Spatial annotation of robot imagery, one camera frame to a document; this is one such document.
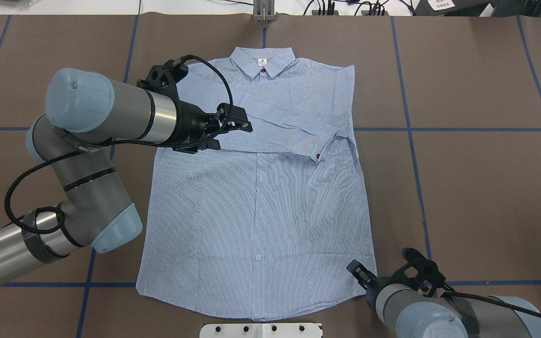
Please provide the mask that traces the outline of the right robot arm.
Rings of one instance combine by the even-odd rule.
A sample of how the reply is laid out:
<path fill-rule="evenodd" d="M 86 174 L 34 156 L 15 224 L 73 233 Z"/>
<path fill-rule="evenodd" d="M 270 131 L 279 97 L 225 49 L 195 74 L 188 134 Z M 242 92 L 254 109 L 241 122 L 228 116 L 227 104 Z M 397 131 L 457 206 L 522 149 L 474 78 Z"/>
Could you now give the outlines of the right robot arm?
<path fill-rule="evenodd" d="M 455 292 L 415 266 L 378 277 L 353 260 L 347 270 L 365 289 L 369 308 L 398 338 L 541 338 L 541 312 L 519 297 Z"/>

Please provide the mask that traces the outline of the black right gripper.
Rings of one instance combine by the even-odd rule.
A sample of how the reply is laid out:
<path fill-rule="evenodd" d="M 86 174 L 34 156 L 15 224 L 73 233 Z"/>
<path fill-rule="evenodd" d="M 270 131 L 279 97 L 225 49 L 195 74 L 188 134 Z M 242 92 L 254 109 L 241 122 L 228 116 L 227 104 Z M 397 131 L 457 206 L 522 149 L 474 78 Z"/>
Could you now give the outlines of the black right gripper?
<path fill-rule="evenodd" d="M 357 260 L 352 260 L 346 269 L 359 284 L 363 284 L 367 294 L 378 293 L 385 287 L 384 278 L 376 276 Z"/>

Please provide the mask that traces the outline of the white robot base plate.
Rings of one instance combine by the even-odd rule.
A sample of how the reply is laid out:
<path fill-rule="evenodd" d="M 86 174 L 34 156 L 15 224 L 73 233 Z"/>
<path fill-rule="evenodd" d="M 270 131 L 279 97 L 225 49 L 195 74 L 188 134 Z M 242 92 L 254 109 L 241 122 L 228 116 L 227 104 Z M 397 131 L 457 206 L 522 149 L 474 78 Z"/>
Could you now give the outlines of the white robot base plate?
<path fill-rule="evenodd" d="M 321 323 L 206 324 L 200 338 L 323 338 Z"/>

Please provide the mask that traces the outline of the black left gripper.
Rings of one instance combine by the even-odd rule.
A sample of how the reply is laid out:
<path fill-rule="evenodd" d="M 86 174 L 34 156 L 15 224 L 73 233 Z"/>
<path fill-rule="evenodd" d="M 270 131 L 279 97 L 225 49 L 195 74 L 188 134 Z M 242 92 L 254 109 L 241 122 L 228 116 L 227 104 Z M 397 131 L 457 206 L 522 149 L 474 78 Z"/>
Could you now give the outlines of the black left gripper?
<path fill-rule="evenodd" d="M 218 130 L 219 133 L 253 132 L 247 113 L 241 107 L 221 103 L 217 107 L 215 117 L 218 121 L 214 120 L 212 115 L 204 113 L 198 106 L 179 101 L 174 129 L 174 151 L 196 154 L 203 150 L 221 150 L 217 139 L 209 139 Z"/>

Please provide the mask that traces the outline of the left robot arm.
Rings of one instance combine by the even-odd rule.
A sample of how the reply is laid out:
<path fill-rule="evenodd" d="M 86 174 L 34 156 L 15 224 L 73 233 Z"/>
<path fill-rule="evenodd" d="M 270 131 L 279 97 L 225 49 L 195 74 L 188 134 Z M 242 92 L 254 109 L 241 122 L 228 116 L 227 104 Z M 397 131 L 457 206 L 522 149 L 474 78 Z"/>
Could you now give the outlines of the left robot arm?
<path fill-rule="evenodd" d="M 153 66 L 136 85 L 72 68 L 53 76 L 46 112 L 25 139 L 39 164 L 22 173 L 4 197 L 9 224 L 0 229 L 0 286 L 85 246 L 106 253 L 142 232 L 108 147 L 138 144 L 195 154 L 218 150 L 218 135 L 253 130 L 246 111 L 234 105 L 227 81 L 228 102 L 214 113 L 180 100 L 177 84 L 187 74 L 187 65 L 167 62 Z M 13 193 L 28 175 L 47 167 L 66 199 L 16 216 Z"/>

